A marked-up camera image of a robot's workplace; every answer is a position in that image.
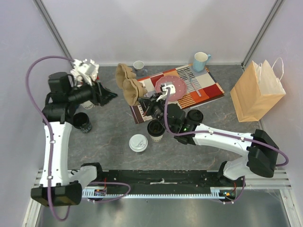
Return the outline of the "cardboard cup carrier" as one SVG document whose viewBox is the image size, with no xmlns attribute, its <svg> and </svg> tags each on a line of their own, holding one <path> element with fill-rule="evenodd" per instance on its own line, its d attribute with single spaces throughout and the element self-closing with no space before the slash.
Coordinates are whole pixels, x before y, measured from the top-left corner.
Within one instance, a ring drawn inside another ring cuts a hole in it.
<svg viewBox="0 0 303 227">
<path fill-rule="evenodd" d="M 139 105 L 138 98 L 147 94 L 147 89 L 136 79 L 132 68 L 119 63 L 115 73 L 117 86 L 123 91 L 124 98 L 130 106 Z"/>
</svg>

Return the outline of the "white lid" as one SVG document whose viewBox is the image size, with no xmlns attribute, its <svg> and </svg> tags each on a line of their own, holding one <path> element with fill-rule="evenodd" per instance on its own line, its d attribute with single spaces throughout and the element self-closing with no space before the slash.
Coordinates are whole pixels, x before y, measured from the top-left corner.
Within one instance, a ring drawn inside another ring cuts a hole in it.
<svg viewBox="0 0 303 227">
<path fill-rule="evenodd" d="M 135 134 L 129 140 L 129 147 L 132 151 L 146 150 L 148 146 L 147 138 L 142 134 Z"/>
</svg>

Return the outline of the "brown paper bag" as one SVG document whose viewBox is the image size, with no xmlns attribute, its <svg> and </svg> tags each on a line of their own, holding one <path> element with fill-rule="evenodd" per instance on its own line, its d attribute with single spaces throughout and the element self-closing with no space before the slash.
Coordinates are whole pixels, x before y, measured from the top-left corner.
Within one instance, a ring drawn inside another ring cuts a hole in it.
<svg viewBox="0 0 303 227">
<path fill-rule="evenodd" d="M 256 64 L 252 61 L 230 91 L 239 122 L 259 121 L 278 101 L 286 95 L 281 76 L 276 76 L 274 66 L 267 60 Z"/>
</svg>

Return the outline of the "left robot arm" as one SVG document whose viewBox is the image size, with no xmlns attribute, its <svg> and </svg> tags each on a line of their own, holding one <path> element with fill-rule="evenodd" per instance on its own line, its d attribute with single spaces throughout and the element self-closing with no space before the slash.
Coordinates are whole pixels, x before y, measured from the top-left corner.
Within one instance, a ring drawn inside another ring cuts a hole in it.
<svg viewBox="0 0 303 227">
<path fill-rule="evenodd" d="M 38 187 L 31 190 L 31 198 L 44 206 L 78 205 L 82 190 L 89 183 L 99 186 L 104 181 L 100 163 L 85 163 L 77 173 L 69 176 L 68 144 L 74 123 L 77 129 L 86 132 L 91 129 L 89 118 L 84 113 L 75 113 L 77 106 L 87 101 L 104 106 L 117 94 L 103 87 L 98 76 L 93 76 L 91 83 L 83 76 L 75 76 L 73 81 L 79 85 L 72 86 L 66 72 L 48 77 L 50 92 L 42 110 L 46 138 L 43 174 Z"/>
</svg>

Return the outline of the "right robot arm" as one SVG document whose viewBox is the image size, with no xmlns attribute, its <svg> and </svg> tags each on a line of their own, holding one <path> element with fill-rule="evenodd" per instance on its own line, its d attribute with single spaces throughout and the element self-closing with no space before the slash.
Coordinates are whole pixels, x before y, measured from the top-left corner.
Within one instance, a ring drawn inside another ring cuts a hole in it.
<svg viewBox="0 0 303 227">
<path fill-rule="evenodd" d="M 220 185 L 228 186 L 249 174 L 264 178 L 274 176 L 278 146 L 265 131 L 256 129 L 254 133 L 238 133 L 212 128 L 202 123 L 204 116 L 199 110 L 186 113 L 177 104 L 166 105 L 159 97 L 154 94 L 138 101 L 143 114 L 152 116 L 178 142 L 220 148 L 240 156 L 221 164 L 217 174 Z"/>
</svg>

